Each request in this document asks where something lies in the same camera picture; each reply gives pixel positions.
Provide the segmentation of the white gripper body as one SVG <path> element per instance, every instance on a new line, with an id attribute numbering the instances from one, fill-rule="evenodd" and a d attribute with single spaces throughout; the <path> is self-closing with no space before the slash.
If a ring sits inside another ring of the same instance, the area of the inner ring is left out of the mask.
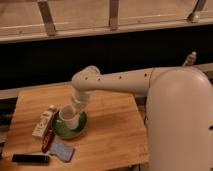
<path id="1" fill-rule="evenodd" d="M 76 109 L 78 110 L 83 109 L 89 103 L 90 92 L 75 90 L 72 94 L 71 99 L 72 99 L 72 104 Z"/>

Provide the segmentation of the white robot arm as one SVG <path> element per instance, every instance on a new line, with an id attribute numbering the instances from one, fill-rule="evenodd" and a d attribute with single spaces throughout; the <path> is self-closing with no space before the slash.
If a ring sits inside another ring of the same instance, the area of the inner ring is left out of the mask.
<path id="1" fill-rule="evenodd" d="M 147 98 L 150 171 L 213 170 L 213 86 L 195 67 L 160 67 L 101 74 L 89 66 L 76 73 L 72 101 L 93 90 Z"/>

